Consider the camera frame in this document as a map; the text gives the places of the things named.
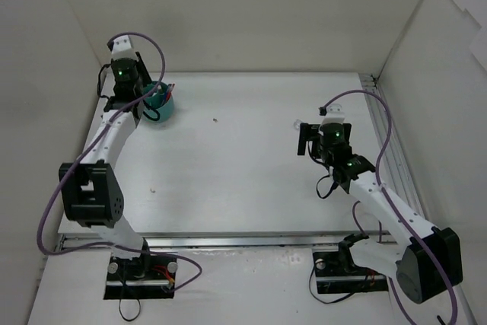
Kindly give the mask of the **red gel pen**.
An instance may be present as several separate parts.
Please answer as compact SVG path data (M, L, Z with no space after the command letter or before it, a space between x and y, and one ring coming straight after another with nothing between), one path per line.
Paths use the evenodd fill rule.
M169 101L171 94L174 90L175 84L169 84L165 93L165 101Z

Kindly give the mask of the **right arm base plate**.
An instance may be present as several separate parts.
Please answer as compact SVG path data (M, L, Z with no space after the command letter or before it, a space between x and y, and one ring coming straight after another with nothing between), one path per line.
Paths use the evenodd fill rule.
M325 301L335 304L353 295L368 292L387 292L387 278L380 273L353 263L349 251L356 241L368 239L367 235L352 234L342 239L336 249L313 250L313 269L309 284L314 283L318 295L340 295L336 300Z

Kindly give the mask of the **clear blue-capped spray bottle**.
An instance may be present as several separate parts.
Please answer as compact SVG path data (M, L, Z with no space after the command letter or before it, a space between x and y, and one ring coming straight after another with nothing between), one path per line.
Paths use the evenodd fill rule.
M300 124L301 124L301 121L300 121L299 119L297 119L297 120L294 122L293 127L294 127L295 129L299 129L299 128L300 128Z

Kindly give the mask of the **dark blue gel pen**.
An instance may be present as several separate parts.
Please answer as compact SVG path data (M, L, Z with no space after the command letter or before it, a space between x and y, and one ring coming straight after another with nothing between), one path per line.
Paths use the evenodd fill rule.
M171 85L169 85L167 87L167 90L165 91L164 93L164 100L163 100L163 103L165 104L166 102L168 102L168 100L170 99L170 96L171 96L171 93L172 93L172 89L173 87Z

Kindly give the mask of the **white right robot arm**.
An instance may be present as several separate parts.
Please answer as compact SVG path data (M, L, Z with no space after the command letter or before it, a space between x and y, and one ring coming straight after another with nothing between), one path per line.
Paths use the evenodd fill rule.
M370 269L397 281L406 297L421 304L463 281L460 239L412 210L382 181L378 167L353 152L349 123L301 123L298 154L323 166L331 185L320 199L341 189L364 204L393 236L389 248L368 234L350 234L339 242L338 267L346 273Z

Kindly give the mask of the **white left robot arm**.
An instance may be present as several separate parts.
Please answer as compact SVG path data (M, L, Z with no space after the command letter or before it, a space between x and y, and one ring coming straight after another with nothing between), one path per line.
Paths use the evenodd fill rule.
M124 197L114 173L117 159L126 140L137 128L144 112L138 102L121 113L126 104L143 95L151 82L140 53L112 51L110 67L115 85L103 109L100 126L88 153L78 165L62 164L59 177L67 177L61 189L65 216L80 226L90 228L113 247L112 254L125 260L125 271L135 279L143 279L152 269L152 260L141 253L145 239L136 233L123 215Z

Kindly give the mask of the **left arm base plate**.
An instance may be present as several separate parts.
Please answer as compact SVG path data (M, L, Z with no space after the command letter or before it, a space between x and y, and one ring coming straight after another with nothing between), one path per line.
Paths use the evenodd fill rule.
M174 297L177 259L145 256L132 260L112 256L107 268L104 300L148 300Z

